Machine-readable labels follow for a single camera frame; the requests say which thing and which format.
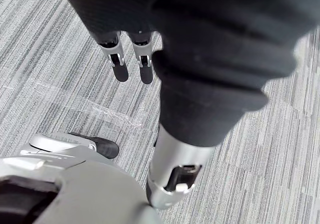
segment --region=transparent plastic film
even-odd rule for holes
[[[41,102],[45,106],[56,104],[61,112],[81,112],[105,122],[112,123],[122,131],[137,131],[142,128],[146,118],[144,104],[140,104],[132,116],[104,107],[88,98],[81,97],[72,91],[59,88],[55,81],[43,81],[16,72],[9,68],[2,68],[0,76],[0,115],[10,109],[11,99],[18,95],[32,96],[32,100]]]

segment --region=black opening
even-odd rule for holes
[[[32,224],[58,192],[53,183],[8,176],[0,181],[0,220],[6,224]]]

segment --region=black fabric sleeve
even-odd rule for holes
[[[320,20],[320,0],[70,0],[87,26],[157,30],[160,122],[177,139],[219,144],[245,112],[261,109],[270,79],[289,76],[299,37]]]

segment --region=black rubber pad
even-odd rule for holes
[[[154,78],[154,75],[152,73],[152,67],[140,67],[140,77],[141,77],[141,81],[144,84],[151,84],[152,80]]]
[[[113,68],[113,72],[115,77],[117,78],[118,81],[120,82],[126,82],[129,78],[129,74],[128,74],[128,69],[126,65],[116,65]]]

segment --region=gray striped carpet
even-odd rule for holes
[[[67,0],[0,0],[0,155],[36,132],[116,141],[115,159],[145,185],[159,117],[160,81],[144,85],[128,37],[119,83]],[[248,113],[216,147],[167,224],[320,224],[320,30],[304,37],[298,69],[269,82],[269,105]],[[161,47],[158,35],[153,37]]]

